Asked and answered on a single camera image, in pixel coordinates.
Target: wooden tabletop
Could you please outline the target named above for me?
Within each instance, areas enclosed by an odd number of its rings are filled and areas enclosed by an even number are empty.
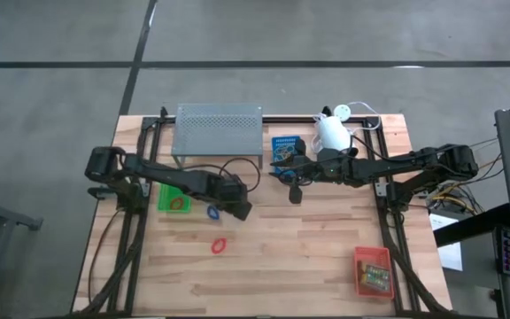
[[[142,116],[120,117],[113,145],[135,152],[141,120]],[[382,115],[382,124],[390,156],[412,150],[403,115]],[[264,169],[259,187],[249,193],[253,208],[245,222],[224,212],[219,221],[210,220],[206,203],[198,201],[193,201],[189,214],[159,212],[158,185],[154,184],[134,315],[394,314],[390,300],[362,298],[355,292],[354,248],[383,246],[372,186],[353,189],[314,183],[303,188],[302,204],[292,205],[289,188],[267,174],[272,161],[271,137],[298,135],[309,144],[314,132],[311,124],[264,125]],[[173,125],[166,125],[158,162],[174,164],[172,141]],[[366,157],[366,149],[357,147],[360,157]],[[186,165],[222,165],[226,160],[229,158],[187,158]],[[239,174],[248,187],[255,182],[256,172],[249,163],[233,162],[227,169]],[[398,175],[396,180],[410,176]],[[99,203],[73,310],[88,304],[89,264],[114,213],[114,199]],[[112,273],[121,216],[113,222],[97,257],[92,295]],[[451,308],[427,211],[411,207],[405,216],[413,269],[437,300]],[[211,245],[219,237],[226,238],[228,245],[223,253],[213,255]],[[398,273],[408,305],[404,276]],[[124,300],[122,287],[119,304]]]

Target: red rubber band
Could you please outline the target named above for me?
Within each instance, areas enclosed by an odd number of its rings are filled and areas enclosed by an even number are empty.
[[[216,249],[216,246],[221,243],[221,248],[220,249]],[[218,254],[218,253],[221,253],[224,251],[224,249],[226,249],[226,244],[228,243],[228,240],[225,239],[225,238],[218,238],[216,240],[213,241],[213,244],[212,244],[212,253],[213,254]]]
[[[184,206],[184,200],[182,198],[175,198],[170,201],[170,209],[179,210]]]

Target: red box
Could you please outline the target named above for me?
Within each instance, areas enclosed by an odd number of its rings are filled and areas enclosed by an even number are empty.
[[[358,296],[386,298],[391,300],[395,297],[395,292],[393,291],[393,273],[390,268],[389,249],[385,247],[355,247],[353,260],[353,266],[355,267],[355,290]],[[373,288],[360,284],[359,275],[360,272],[362,272],[359,267],[360,261],[389,270],[390,290],[388,292],[379,292]]]

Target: blue rubber band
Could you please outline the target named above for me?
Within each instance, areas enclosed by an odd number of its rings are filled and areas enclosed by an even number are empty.
[[[216,209],[216,207],[209,205],[208,210],[206,212],[208,213],[208,217],[210,217],[211,219],[215,221],[218,221],[220,219],[220,212],[218,211],[218,209]]]

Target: gray floor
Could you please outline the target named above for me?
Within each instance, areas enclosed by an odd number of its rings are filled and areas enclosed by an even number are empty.
[[[131,60],[147,3],[0,0],[0,61]],[[510,1],[164,0],[143,59],[510,60]],[[69,310],[96,205],[83,169],[91,148],[112,140],[128,74],[0,69],[0,205],[45,219],[40,232],[14,235],[0,316]],[[129,113],[188,102],[316,113],[352,100],[403,113],[416,148],[470,144],[495,136],[493,111],[510,108],[510,68],[142,70]],[[497,154],[495,145],[476,157]],[[501,177],[473,191],[486,208],[506,201]],[[494,311],[475,287],[494,286],[474,275],[488,265],[486,243],[465,243],[466,271],[446,271],[463,314]]]

